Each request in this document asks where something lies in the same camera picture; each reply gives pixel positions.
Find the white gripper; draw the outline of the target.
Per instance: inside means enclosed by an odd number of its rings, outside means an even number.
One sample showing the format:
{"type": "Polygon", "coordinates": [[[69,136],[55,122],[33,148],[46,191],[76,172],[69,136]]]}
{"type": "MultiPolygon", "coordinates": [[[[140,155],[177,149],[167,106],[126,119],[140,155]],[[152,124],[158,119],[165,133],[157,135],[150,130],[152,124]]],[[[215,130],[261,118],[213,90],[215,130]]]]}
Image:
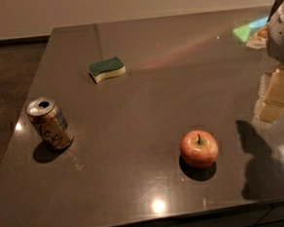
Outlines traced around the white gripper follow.
{"type": "MultiPolygon", "coordinates": [[[[284,1],[271,20],[267,21],[267,32],[268,54],[284,62],[284,1]]],[[[258,96],[253,114],[259,116],[265,101],[267,120],[276,122],[284,113],[284,69],[277,69],[272,74],[266,71],[262,75],[258,96]]]]}

